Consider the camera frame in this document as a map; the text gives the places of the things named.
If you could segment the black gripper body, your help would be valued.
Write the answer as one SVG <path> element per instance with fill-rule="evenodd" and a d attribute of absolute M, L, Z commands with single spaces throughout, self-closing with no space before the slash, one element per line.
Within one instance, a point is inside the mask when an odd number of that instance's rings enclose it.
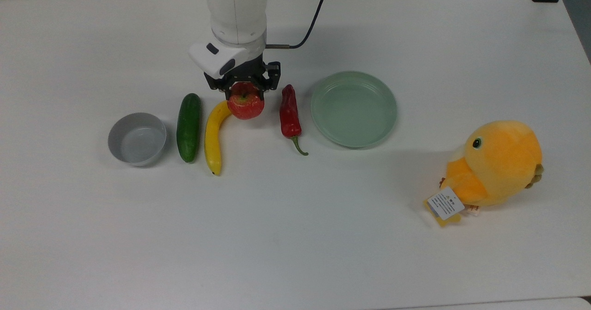
<path fill-rule="evenodd" d="M 278 61 L 264 62 L 264 56 L 260 55 L 253 60 L 235 66 L 222 74 L 221 78 L 213 78 L 207 73 L 204 73 L 204 77 L 210 89 L 216 91 L 228 92 L 239 82 L 251 83 L 262 92 L 274 91 L 281 78 L 281 63 Z"/>

